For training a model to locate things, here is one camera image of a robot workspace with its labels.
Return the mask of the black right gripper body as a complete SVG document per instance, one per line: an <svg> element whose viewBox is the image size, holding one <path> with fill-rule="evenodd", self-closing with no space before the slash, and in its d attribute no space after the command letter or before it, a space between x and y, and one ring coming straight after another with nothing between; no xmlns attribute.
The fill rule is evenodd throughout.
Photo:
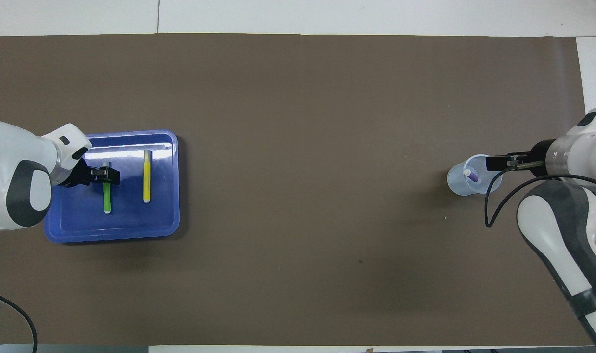
<svg viewBox="0 0 596 353"><path fill-rule="evenodd" d="M536 143L528 153L528 162L536 163L540 162L537 167L532 167L529 170L534 177L542 177L548 174L546 169L546 155L551 145L556 139L545 139Z"/></svg>

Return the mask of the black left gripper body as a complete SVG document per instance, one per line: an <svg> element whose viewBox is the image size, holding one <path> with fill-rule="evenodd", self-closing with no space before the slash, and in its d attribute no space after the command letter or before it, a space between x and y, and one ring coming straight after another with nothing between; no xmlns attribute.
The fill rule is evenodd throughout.
<svg viewBox="0 0 596 353"><path fill-rule="evenodd" d="M61 162L57 163L57 185L65 188L91 185L95 179L92 174L95 168L87 165L84 158L72 159L72 161L76 162L72 168L64 167Z"/></svg>

